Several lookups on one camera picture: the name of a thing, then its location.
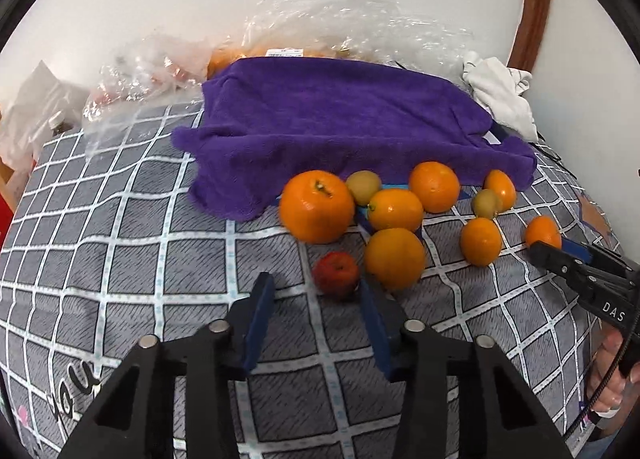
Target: purple towel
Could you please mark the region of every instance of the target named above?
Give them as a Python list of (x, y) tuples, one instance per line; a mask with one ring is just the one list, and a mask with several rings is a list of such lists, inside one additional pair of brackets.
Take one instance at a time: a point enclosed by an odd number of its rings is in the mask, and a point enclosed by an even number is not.
[(247, 58), (203, 86), (204, 116), (179, 128), (174, 146), (191, 152), (191, 198), (205, 211), (258, 216), (292, 176), (321, 169), (346, 178), (376, 172), (406, 183), (420, 162), (449, 165), (462, 184), (494, 168), (518, 190), (536, 158), (522, 140), (482, 138), (491, 116), (451, 82), (393, 67), (326, 58)]

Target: fruit stem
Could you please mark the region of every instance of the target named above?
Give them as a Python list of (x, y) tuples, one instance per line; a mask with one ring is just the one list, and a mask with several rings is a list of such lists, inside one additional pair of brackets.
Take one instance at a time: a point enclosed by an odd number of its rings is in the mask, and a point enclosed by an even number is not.
[(322, 184), (320, 181), (316, 181), (316, 190), (318, 190), (318, 192), (322, 192), (325, 195), (328, 195), (329, 197), (332, 196), (331, 192), (329, 192), (324, 184)]

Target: small red fruit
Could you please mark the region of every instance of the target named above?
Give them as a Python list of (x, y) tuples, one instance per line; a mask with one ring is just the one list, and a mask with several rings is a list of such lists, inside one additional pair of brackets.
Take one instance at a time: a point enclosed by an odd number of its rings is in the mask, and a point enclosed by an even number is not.
[(360, 270), (356, 261), (344, 251), (332, 251), (316, 262), (314, 283), (325, 295), (345, 299), (358, 285)]

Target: pink spot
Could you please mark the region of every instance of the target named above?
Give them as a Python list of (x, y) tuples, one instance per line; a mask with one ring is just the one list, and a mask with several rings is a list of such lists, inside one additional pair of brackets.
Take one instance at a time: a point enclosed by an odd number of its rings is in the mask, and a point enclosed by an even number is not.
[(22, 426), (29, 426), (29, 412), (27, 412), (24, 405), (20, 405), (20, 407), (18, 407), (18, 418), (20, 419)]

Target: white plastic bag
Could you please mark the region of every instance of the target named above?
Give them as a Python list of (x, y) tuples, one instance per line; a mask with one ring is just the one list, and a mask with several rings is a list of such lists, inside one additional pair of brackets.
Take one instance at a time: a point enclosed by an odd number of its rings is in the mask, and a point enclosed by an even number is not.
[(113, 147), (144, 108), (202, 99), (211, 49), (165, 35), (151, 35), (120, 50), (100, 71), (82, 113), (86, 158)]
[(0, 158), (16, 172), (30, 172), (45, 143), (62, 124), (81, 123), (88, 91), (62, 83), (40, 62), (0, 120)]
[(471, 32), (405, 14), (396, 0), (262, 0), (241, 39), (214, 50), (209, 76), (239, 58), (297, 48), (303, 56), (349, 58), (433, 74), (463, 86)]

